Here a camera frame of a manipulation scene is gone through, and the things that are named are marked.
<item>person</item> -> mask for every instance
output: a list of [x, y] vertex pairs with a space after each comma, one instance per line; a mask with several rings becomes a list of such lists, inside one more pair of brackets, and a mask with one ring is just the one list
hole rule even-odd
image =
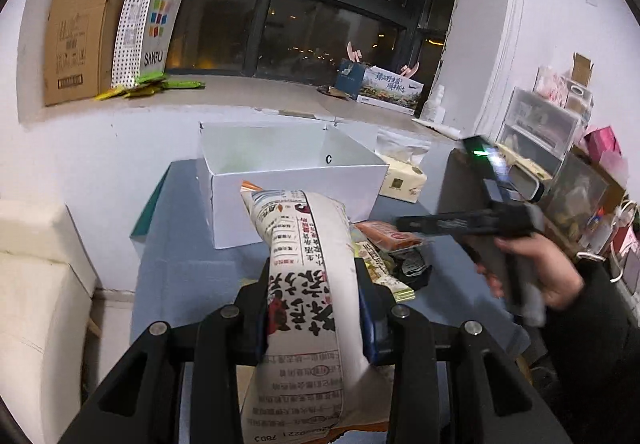
[[[546, 398], [575, 444], [640, 442], [640, 331], [602, 266], [577, 267], [546, 237], [496, 239], [503, 252], [531, 258], [547, 306], [541, 329], [560, 395]], [[492, 293], [502, 284], [481, 264]]]

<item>pink box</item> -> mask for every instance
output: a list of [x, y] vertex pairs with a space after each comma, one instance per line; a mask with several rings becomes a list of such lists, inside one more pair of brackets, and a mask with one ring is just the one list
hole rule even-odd
[[631, 225], [620, 228], [613, 238], [613, 249], [620, 255], [620, 258], [624, 258], [629, 250], [638, 252], [640, 246]]
[[597, 129], [593, 133], [588, 134], [585, 140], [587, 141], [587, 147], [589, 149], [589, 157], [593, 162], [600, 162], [600, 158], [605, 151], [614, 151], [622, 156], [620, 144], [616, 139], [616, 135], [613, 133], [613, 128], [610, 126]]

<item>snack bag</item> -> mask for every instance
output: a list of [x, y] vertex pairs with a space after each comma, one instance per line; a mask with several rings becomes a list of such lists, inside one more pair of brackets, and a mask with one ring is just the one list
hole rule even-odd
[[351, 226], [351, 242], [356, 257], [364, 260], [364, 264], [367, 266], [369, 276], [373, 283], [387, 287], [394, 294], [396, 302], [415, 299], [413, 289], [389, 274], [385, 262], [376, 251], [376, 248], [367, 237], [353, 225]]
[[386, 422], [392, 383], [362, 353], [344, 206], [248, 183], [241, 193], [271, 249], [268, 348], [242, 407], [244, 441], [298, 444]]
[[369, 220], [356, 223], [356, 227], [369, 238], [376, 247], [387, 251], [405, 249], [422, 243], [422, 239], [412, 233], [401, 233], [386, 221]]

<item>orange snack package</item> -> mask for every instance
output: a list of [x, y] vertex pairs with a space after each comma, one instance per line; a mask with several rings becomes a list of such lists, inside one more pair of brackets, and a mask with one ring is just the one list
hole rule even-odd
[[419, 236], [412, 233], [401, 233], [386, 221], [367, 220], [355, 225], [379, 249], [393, 251], [422, 243]]

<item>sanfu logo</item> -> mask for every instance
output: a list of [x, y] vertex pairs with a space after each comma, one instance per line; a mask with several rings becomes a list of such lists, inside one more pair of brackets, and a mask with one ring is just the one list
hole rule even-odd
[[162, 50], [157, 52], [145, 52], [145, 66], [150, 64], [156, 64], [156, 62], [162, 61]]

